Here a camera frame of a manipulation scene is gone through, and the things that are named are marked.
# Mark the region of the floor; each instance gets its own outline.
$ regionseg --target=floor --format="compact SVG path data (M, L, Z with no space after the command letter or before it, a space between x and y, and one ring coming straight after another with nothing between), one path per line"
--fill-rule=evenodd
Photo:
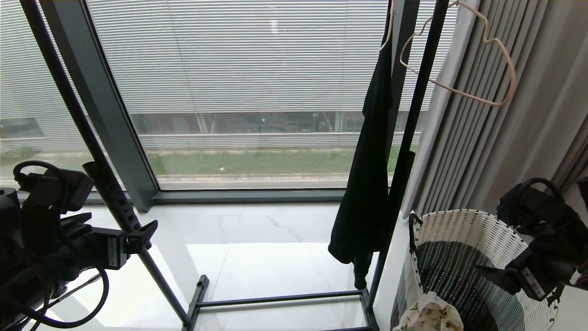
M353 289L351 267L340 264L327 251L337 208L336 204L158 206L148 214L139 214L139 218L142 224L159 221L150 253L187 309L202 274L211 280L206 301ZM83 211L92 212L93 226L117 228L105 208L88 207ZM376 317L384 331L389 330L399 266L407 243L407 225L398 222L375 304ZM94 274L85 272L69 288ZM97 318L80 330L181 328L138 258L131 258L121 270L108 274L108 301ZM94 308L101 291L101 282L96 282L56 305L48 316L77 320ZM588 321L587 307L588 293L567 289L553 330L583 329L579 322ZM246 310L205 309L195 330L326 330L364 325L359 301L346 299Z

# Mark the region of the black garment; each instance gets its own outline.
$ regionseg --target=black garment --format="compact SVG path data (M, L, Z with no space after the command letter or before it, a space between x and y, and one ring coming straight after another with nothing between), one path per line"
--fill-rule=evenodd
M354 264L355 287L366 287L365 276L374 251L385 243L388 195L386 136L392 107L391 42L380 51L363 103L363 127L347 189L331 232L329 252L341 263Z

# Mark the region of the white cloth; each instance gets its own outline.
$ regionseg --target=white cloth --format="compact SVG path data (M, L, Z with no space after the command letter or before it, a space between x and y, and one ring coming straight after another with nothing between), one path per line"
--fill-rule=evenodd
M419 298L400 318L393 331L463 331L457 309L441 300L435 292Z

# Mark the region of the camera mounted on robotic arm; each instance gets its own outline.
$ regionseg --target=camera mounted on robotic arm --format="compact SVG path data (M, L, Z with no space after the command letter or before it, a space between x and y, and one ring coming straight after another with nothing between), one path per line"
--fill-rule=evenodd
M552 195L533 188L536 183ZM588 208L588 178L577 185ZM533 178L514 186L500 199L497 217L533 240L504 269L479 266L482 276L510 294L522 289L537 301L557 289L549 303L559 299L564 286L588 290L588 229L553 183Z
M47 170L22 173L27 166ZM150 248L157 221L143 227L137 223L127 233L86 224L91 213L62 218L82 208L94 185L90 177L41 161L18 164L14 175L20 191L29 194L21 206L16 190L0 188L0 330L19 330L28 319L62 328L84 324L108 295L105 269L118 270L131 254ZM46 308L34 311L49 298L63 296L66 285L90 268L98 270L104 285L94 312L77 322L58 322L44 316Z

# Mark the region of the woven basket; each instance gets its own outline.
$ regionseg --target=woven basket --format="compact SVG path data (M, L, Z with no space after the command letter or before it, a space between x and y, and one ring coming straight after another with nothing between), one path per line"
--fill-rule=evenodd
M477 210L412 214L406 256L391 326L408 304L429 291L454 305L466 330L544 331L553 326L557 305L512 296L480 276L475 266L504 268L527 244L495 216Z

